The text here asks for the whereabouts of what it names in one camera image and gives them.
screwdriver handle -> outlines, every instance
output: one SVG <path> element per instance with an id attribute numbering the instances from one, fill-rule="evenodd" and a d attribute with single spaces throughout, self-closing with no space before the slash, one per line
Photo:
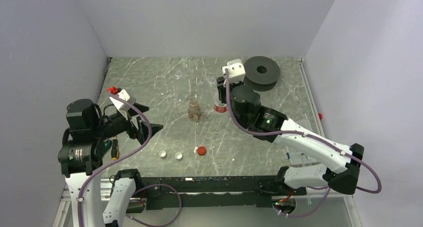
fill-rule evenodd
<path id="1" fill-rule="evenodd" d="M 119 146 L 118 146 L 118 139 L 114 138 L 112 140 L 112 150 L 110 151 L 112 154 L 112 160 L 119 159 Z"/>

white wall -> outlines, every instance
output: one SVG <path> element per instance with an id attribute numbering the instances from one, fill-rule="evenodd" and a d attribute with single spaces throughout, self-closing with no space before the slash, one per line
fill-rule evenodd
<path id="1" fill-rule="evenodd" d="M 0 226 L 52 226 L 66 106 L 97 100 L 106 55 L 77 0 L 0 0 Z"/>
<path id="2" fill-rule="evenodd" d="M 79 0 L 108 56 L 304 56 L 334 0 Z"/>
<path id="3" fill-rule="evenodd" d="M 335 0 L 306 55 L 329 138 L 365 146 L 364 226 L 422 226 L 423 0 Z M 360 186 L 375 189 L 363 169 Z"/>

red clamp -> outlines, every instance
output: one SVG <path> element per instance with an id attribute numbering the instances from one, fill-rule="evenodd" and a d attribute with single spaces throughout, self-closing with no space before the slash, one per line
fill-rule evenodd
<path id="1" fill-rule="evenodd" d="M 109 92 L 110 91 L 110 93 L 112 93 L 113 95 L 116 95 L 117 93 L 119 93 L 119 90 L 118 90 L 118 88 L 116 88 L 116 86 L 112 86 L 112 87 L 110 87 L 109 89 L 107 89 L 107 92 Z"/>

white cap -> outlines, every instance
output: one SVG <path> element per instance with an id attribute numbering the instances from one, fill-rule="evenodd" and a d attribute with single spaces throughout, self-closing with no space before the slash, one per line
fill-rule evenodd
<path id="1" fill-rule="evenodd" d="M 175 154 L 175 158 L 176 158 L 177 160 L 182 160 L 182 153 L 181 153 L 181 152 L 176 152 L 176 154 Z"/>
<path id="2" fill-rule="evenodd" d="M 160 158 L 165 158 L 166 157 L 166 151 L 165 150 L 161 150 L 161 151 L 159 151 L 159 156 L 160 156 Z"/>

marble tabletop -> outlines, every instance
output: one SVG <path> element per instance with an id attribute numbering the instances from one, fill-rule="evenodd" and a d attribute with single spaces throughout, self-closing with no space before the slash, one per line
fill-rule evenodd
<path id="1" fill-rule="evenodd" d="M 110 104 L 106 90 L 111 86 L 126 89 L 137 103 L 150 107 L 145 113 L 151 123 L 162 124 L 148 145 L 132 157 L 108 168 L 104 177 L 118 170 L 137 168 L 143 177 L 250 176 L 276 175 L 289 166 L 286 147 L 258 140 L 240 131 L 228 113 L 213 108 L 215 87 L 208 78 L 222 76 L 221 68 L 230 60 L 247 57 L 125 57 L 113 58 L 99 98 L 99 105 Z M 274 59 L 281 77 L 270 91 L 260 92 L 261 103 L 276 109 L 298 124 L 319 133 L 301 69 L 295 58 Z M 177 79 L 175 72 L 182 76 Z M 197 124 L 188 118 L 188 102 L 196 97 L 202 117 Z M 106 114 L 112 114 L 108 108 Z M 139 147 L 126 133 L 118 135 L 120 155 Z M 195 148 L 204 146 L 200 156 Z M 159 151 L 167 157 L 161 159 Z M 176 152 L 183 158 L 177 160 Z M 110 151 L 103 158 L 111 162 Z"/>

